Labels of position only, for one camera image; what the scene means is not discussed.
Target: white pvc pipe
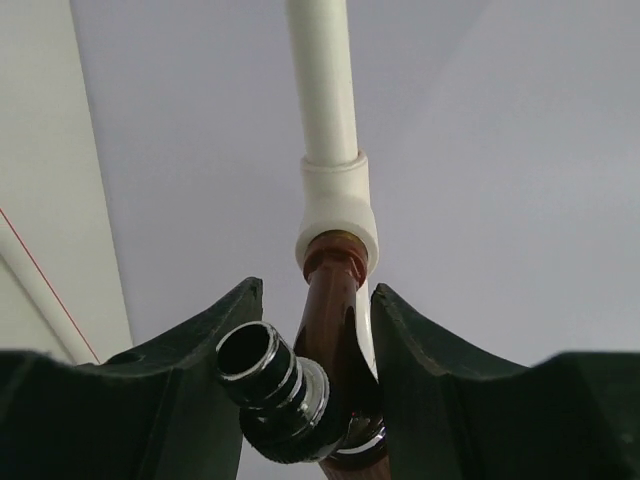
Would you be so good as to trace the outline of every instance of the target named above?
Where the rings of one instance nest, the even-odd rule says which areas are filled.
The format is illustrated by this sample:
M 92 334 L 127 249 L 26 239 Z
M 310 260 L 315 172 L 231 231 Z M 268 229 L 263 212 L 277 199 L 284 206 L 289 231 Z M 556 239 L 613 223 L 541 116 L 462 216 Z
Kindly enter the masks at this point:
M 346 0 L 287 0 L 307 161 L 358 156 Z
M 62 300 L 1 209 L 0 256 L 7 262 L 71 358 L 78 364 L 99 363 Z
M 371 274 L 378 263 L 378 234 L 369 161 L 358 149 L 346 0 L 287 0 L 287 13 L 307 149 L 296 258 L 302 268 L 317 235 L 344 230 L 365 244 Z M 370 310 L 365 282 L 356 296 L 356 329 L 363 356 L 377 376 Z

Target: red line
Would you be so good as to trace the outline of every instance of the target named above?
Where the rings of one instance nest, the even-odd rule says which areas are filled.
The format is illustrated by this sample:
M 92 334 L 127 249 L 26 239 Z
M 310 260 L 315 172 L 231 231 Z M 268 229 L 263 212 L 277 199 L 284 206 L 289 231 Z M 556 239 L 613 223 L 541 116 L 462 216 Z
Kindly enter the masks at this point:
M 24 241 L 22 240 L 22 238 L 20 237 L 20 235 L 18 235 L 18 232 L 16 231 L 16 229 L 14 228 L 13 224 L 9 221 L 9 219 L 7 218 L 7 216 L 5 215 L 4 211 L 2 210 L 2 208 L 0 208 L 0 214 L 2 214 L 2 216 L 4 217 L 4 219 L 7 221 L 7 225 L 9 225 L 9 228 L 11 229 L 11 231 L 13 232 L 13 234 L 16 236 L 16 238 L 18 239 L 18 241 L 20 242 L 20 245 L 22 245 L 22 248 L 24 249 L 24 251 L 27 253 L 27 255 L 29 255 L 29 258 L 31 259 L 31 261 L 33 262 L 33 265 L 36 267 L 36 269 L 38 270 L 38 272 L 40 273 L 40 276 L 42 277 L 42 279 L 45 281 L 45 283 L 47 284 L 47 286 L 49 287 L 49 290 L 51 290 L 51 293 L 53 293 L 53 296 L 56 297 L 56 300 L 58 301 L 58 303 L 60 304 L 60 306 L 62 307 L 62 309 L 64 310 L 64 313 L 67 314 L 67 317 L 69 317 L 69 320 L 71 320 L 71 324 L 73 325 L 73 327 L 76 329 L 76 331 L 78 332 L 78 334 L 80 335 L 80 337 L 82 338 L 82 340 L 84 341 L 85 345 L 87 346 L 87 348 L 89 349 L 89 351 L 91 352 L 91 354 L 93 355 L 93 358 L 96 359 L 96 362 L 100 363 L 100 360 L 98 360 L 98 356 L 96 355 L 96 352 L 93 351 L 93 348 L 91 348 L 91 345 L 89 345 L 89 342 L 87 341 L 87 339 L 85 338 L 85 336 L 82 334 L 82 332 L 80 331 L 80 329 L 78 328 L 78 324 L 75 322 L 75 320 L 73 319 L 73 317 L 71 316 L 71 314 L 69 313 L 69 310 L 67 310 L 67 307 L 64 306 L 64 303 L 62 303 L 62 300 L 60 300 L 60 297 L 58 296 L 58 294 L 56 293 L 56 291 L 53 289 L 53 286 L 51 286 L 51 282 L 49 282 L 49 280 L 47 279 L 47 277 L 45 277 L 44 272 L 42 271 L 42 269 L 40 268 L 40 265 L 38 265 L 38 262 L 36 262 L 36 259 L 33 258 L 33 255 L 31 255 L 31 252 L 29 251 L 29 249 L 27 248 L 27 245 L 24 243 Z

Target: ceiling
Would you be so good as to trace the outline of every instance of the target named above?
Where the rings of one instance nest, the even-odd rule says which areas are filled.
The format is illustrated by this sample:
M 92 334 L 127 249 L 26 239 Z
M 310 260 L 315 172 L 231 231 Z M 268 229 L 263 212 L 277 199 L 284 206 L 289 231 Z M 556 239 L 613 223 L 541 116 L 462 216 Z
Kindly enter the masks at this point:
M 265 281 L 293 339 L 284 2 L 73 1 L 134 339 Z M 640 345 L 640 3 L 349 2 L 376 282 L 493 353 Z M 245 448 L 239 480 L 322 478 Z

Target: brown pipe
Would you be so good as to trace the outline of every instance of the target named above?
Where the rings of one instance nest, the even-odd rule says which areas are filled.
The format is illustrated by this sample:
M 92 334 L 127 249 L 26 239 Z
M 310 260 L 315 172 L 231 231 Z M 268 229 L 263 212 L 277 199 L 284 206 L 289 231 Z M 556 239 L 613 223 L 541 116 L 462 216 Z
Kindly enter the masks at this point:
M 326 232 L 307 250 L 303 273 L 309 284 L 294 351 L 318 362 L 339 391 L 352 423 L 343 447 L 365 443 L 382 423 L 380 389 L 356 336 L 356 292 L 367 278 L 367 251 L 356 236 Z M 330 480 L 391 478 L 386 445 L 358 455 L 340 452 L 320 462 Z

